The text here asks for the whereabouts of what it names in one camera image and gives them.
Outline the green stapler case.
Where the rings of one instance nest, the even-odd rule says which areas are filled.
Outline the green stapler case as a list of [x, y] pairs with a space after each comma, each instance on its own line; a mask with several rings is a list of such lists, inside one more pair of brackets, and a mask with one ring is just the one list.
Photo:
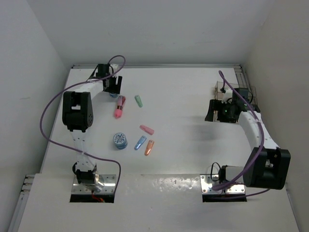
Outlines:
[[139, 108], [142, 108], [142, 107], [143, 107], [143, 104], [142, 104], [142, 100], [141, 100], [140, 96], [139, 96], [139, 95], [135, 95], [134, 98], [135, 98], [135, 101], [136, 101], [138, 107], [139, 107]]

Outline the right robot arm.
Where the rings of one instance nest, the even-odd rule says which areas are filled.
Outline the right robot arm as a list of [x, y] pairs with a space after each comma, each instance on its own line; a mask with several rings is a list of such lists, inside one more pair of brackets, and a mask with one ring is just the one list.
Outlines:
[[250, 188], [284, 187], [291, 154], [268, 133], [256, 104], [246, 88], [228, 89], [222, 99], [211, 99], [205, 121], [239, 124], [252, 149], [244, 167], [224, 165], [219, 169], [216, 190], [240, 183]]

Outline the blue tape jar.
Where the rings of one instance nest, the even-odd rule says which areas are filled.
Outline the blue tape jar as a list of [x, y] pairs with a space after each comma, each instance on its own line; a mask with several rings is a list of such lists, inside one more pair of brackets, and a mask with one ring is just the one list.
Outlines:
[[110, 96], [111, 96], [112, 98], [117, 98], [117, 97], [118, 97], [118, 94], [117, 94], [117, 93], [110, 93]]
[[127, 147], [127, 139], [124, 133], [118, 132], [113, 136], [113, 143], [117, 149], [125, 149]]

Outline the pink marker tube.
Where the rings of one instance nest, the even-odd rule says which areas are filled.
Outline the pink marker tube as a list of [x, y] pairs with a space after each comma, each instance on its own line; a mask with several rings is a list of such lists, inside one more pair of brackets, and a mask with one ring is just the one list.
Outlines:
[[119, 96], [116, 102], [116, 109], [114, 111], [114, 117], [116, 119], [120, 118], [122, 116], [123, 113], [123, 107], [125, 105], [126, 102], [126, 97], [125, 96]]

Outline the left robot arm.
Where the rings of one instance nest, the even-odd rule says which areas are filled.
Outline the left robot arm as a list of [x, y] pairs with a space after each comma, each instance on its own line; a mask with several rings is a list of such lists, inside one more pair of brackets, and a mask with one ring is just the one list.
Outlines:
[[62, 122], [70, 131], [74, 148], [78, 150], [77, 162], [72, 169], [78, 184], [92, 192], [103, 188], [96, 160], [86, 155], [87, 133], [94, 122], [92, 100], [102, 92], [120, 93], [122, 77], [113, 74], [118, 68], [118, 65], [110, 63], [99, 64], [84, 84], [63, 93]]

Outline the orange stapler case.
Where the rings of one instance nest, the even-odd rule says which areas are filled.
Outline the orange stapler case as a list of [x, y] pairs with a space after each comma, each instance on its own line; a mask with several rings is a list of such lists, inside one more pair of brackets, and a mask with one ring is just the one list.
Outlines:
[[154, 143], [155, 143], [155, 142], [154, 142], [153, 140], [149, 140], [149, 141], [148, 141], [148, 144], [147, 144], [146, 149], [145, 149], [145, 152], [144, 152], [144, 155], [145, 155], [145, 156], [150, 155]]

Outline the pink stapler case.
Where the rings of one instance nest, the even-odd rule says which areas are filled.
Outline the pink stapler case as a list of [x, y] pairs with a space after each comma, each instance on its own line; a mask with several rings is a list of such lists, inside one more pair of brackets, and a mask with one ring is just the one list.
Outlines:
[[154, 130], [145, 126], [145, 125], [140, 125], [140, 129], [143, 130], [144, 132], [146, 132], [149, 135], [153, 135], [154, 134]]

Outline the blue stapler case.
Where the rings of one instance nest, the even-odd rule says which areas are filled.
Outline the blue stapler case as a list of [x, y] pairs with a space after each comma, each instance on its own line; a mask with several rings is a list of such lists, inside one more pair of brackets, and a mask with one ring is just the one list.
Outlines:
[[145, 136], [141, 136], [140, 139], [137, 141], [137, 143], [136, 143], [134, 149], [135, 149], [135, 150], [140, 149], [140, 147], [143, 145], [143, 143], [146, 141], [146, 139], [147, 139], [147, 138], [146, 138]]

